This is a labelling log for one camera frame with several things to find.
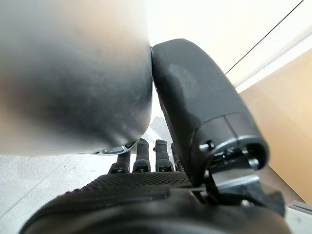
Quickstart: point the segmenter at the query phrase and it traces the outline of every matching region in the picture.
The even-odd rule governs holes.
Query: robotic hand
[[[176,171],[158,140],[152,173],[140,140],[132,173],[130,153],[120,154],[109,174],[50,201],[20,233],[290,233],[281,193],[254,174],[268,146],[213,60],[176,39],[152,48],[152,69]]]

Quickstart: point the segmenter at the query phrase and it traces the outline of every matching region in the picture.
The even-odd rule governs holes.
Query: reflective surface
[[[93,153],[145,132],[141,1],[0,2],[0,153]]]

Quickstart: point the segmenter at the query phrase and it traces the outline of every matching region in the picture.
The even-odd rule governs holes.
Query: tiled floor
[[[172,140],[157,99],[153,100],[152,121],[143,136],[150,144],[151,165],[155,164],[152,148],[156,139]],[[131,156],[131,165],[135,155]],[[63,156],[0,156],[0,234],[16,234],[23,223],[43,204],[66,191],[80,188],[100,175],[106,174],[117,156],[63,155]],[[267,169],[260,175],[265,181],[282,189],[288,202],[299,199],[285,183]],[[311,218],[299,218],[288,211],[287,221],[296,230],[298,220],[309,223]]]

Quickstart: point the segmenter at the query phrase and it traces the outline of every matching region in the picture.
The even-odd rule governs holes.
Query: black plastic housing
[[[261,169],[269,150],[235,88],[198,46],[175,39],[152,48],[161,108],[190,181],[198,186],[216,154],[248,150]]]

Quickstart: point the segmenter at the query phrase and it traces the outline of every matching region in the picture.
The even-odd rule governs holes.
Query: black robotic finger
[[[150,158],[148,155],[149,144],[146,140],[140,139],[136,147],[136,161],[132,172],[151,172]]]
[[[111,165],[108,174],[129,173],[130,172],[130,155],[131,151],[127,151],[118,155],[117,162]]]
[[[183,172],[184,167],[183,167],[182,163],[180,162],[179,156],[177,155],[177,152],[176,152],[175,145],[173,143],[171,144],[171,150],[172,150],[172,155],[173,155],[174,161],[175,161],[175,171],[176,172]]]
[[[156,140],[156,172],[174,172],[174,167],[169,160],[167,152],[167,142],[165,140]]]

